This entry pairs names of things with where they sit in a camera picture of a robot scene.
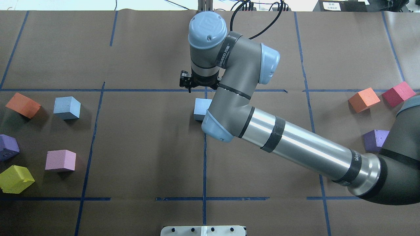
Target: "foam block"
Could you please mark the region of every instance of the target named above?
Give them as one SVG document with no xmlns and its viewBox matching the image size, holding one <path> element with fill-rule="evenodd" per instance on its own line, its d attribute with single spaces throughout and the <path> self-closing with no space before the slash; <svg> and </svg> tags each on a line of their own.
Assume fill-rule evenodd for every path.
<svg viewBox="0 0 420 236">
<path fill-rule="evenodd" d="M 365 150 L 367 152 L 379 152 L 388 136 L 389 131 L 387 130 L 372 130 L 363 135 L 363 141 L 365 143 Z"/>
<path fill-rule="evenodd" d="M 48 151 L 45 170 L 54 172 L 72 171 L 76 165 L 76 153 L 68 150 Z"/>
<path fill-rule="evenodd" d="M 13 165 L 0 174 L 0 188 L 3 193 L 19 194 L 35 182 L 26 167 Z"/>
<path fill-rule="evenodd" d="M 63 120 L 78 119 L 80 102 L 74 97 L 57 97 L 54 103 L 54 114 Z"/>
<path fill-rule="evenodd" d="M 379 100 L 379 97 L 376 95 L 372 88 L 362 90 L 349 99 L 349 102 L 356 113 L 371 108 L 373 105 L 380 101 L 381 100 Z"/>
<path fill-rule="evenodd" d="M 194 119 L 196 121 L 204 120 L 207 109 L 209 109 L 211 99 L 196 98 L 194 106 Z"/>
<path fill-rule="evenodd" d="M 6 104 L 6 107 L 32 119 L 41 108 L 41 105 L 20 93 L 15 93 L 12 99 Z"/>
<path fill-rule="evenodd" d="M 16 139 L 0 134 L 0 161 L 5 161 L 19 154 L 20 150 Z"/>
<path fill-rule="evenodd" d="M 382 97 L 392 106 L 395 107 L 398 104 L 402 103 L 403 101 L 414 97 L 416 93 L 407 84 L 407 82 L 402 82 L 390 90 L 386 91 L 382 94 Z"/>
</svg>

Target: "yellow block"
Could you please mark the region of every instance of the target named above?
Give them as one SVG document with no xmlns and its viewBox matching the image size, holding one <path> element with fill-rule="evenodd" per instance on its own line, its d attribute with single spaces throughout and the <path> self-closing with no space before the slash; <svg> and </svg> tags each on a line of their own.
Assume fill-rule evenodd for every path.
<svg viewBox="0 0 420 236">
<path fill-rule="evenodd" d="M 3 193 L 19 194 L 35 182 L 28 168 L 13 165 L 0 174 Z"/>
</svg>

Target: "pink cube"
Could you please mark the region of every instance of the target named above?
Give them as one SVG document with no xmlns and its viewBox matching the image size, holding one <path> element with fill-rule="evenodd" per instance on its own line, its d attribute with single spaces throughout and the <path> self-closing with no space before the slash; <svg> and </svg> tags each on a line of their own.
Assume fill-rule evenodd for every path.
<svg viewBox="0 0 420 236">
<path fill-rule="evenodd" d="M 402 82 L 382 94 L 385 100 L 392 107 L 395 107 L 396 105 L 402 103 L 403 101 L 415 95 L 416 93 L 413 91 L 413 89 L 410 88 L 407 82 Z"/>
<path fill-rule="evenodd" d="M 76 153 L 68 150 L 48 151 L 45 170 L 63 172 L 74 170 Z"/>
</svg>

